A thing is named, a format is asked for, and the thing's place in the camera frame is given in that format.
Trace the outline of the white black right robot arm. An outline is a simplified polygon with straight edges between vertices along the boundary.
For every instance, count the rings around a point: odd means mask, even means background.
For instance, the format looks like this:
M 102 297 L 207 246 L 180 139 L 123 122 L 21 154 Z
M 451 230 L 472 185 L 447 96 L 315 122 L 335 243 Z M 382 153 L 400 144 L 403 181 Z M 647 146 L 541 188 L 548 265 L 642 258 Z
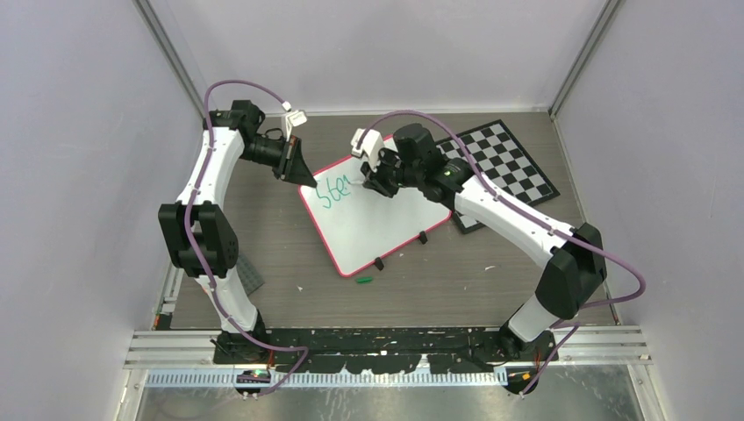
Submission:
M 371 129 L 352 137 L 351 154 L 363 161 L 364 188 L 388 198 L 400 189 L 417 189 L 428 201 L 489 227 L 541 268 L 536 290 L 498 333 L 506 358 L 523 360 L 544 331 L 572 319 L 605 281 L 600 231 L 588 223 L 575 228 L 519 201 L 470 159 L 446 156 L 420 124 L 398 129 L 393 142 L 393 148 L 386 147 Z

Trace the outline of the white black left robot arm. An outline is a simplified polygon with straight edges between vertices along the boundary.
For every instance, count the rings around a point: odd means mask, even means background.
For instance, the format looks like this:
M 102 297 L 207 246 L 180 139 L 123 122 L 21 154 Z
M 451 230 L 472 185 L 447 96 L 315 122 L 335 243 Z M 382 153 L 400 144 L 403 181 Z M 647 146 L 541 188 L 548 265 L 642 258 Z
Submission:
M 226 111 L 210 111 L 186 186 L 174 202 L 158 210 L 171 262 L 202 287 L 218 313 L 222 338 L 235 339 L 235 351 L 249 363 L 262 361 L 270 345 L 261 314 L 240 279 L 239 240 L 222 206 L 240 160 L 270 168 L 281 182 L 317 186 L 304 161 L 302 141 L 292 132 L 306 122 L 306 114 L 289 103 L 283 108 L 276 138 L 260 133 L 266 115 L 249 100 L 236 100 Z

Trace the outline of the pink-framed whiteboard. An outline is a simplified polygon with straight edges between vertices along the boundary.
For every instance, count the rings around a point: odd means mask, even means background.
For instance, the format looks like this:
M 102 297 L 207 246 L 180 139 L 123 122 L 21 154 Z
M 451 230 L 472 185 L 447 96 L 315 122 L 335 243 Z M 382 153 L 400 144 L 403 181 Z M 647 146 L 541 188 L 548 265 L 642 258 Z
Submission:
M 351 155 L 317 171 L 316 188 L 298 188 L 330 259 L 344 277 L 358 274 L 403 246 L 447 222 L 452 211 L 428 201 L 413 188 L 388 198 L 370 189 L 347 186 L 362 182 L 365 158 Z

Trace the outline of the black and white chessboard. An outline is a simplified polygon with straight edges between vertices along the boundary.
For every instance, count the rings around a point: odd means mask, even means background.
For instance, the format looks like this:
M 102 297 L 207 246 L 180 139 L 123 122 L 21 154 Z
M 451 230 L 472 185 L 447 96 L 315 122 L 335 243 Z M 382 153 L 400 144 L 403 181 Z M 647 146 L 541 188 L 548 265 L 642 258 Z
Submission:
M 502 120 L 458 134 L 481 172 L 523 203 L 535 206 L 560 195 Z

